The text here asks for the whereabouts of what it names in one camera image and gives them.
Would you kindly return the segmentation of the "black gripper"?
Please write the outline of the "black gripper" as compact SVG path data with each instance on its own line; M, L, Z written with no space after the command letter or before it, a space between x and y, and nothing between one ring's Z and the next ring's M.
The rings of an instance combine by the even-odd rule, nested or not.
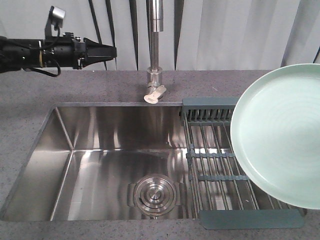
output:
M41 51L41 67L54 67L56 61L60 67L82 69L89 65L107 62L117 57L117 48L94 42L88 38L74 37L72 32L62 36L45 36Z

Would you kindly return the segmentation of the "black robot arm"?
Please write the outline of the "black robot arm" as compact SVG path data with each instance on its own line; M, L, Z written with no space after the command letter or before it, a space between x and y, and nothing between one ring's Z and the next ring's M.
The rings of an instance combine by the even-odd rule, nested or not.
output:
M0 37L1 73L24 70L58 77L61 67L79 70L116 57L116 47L75 37L72 32L44 40Z

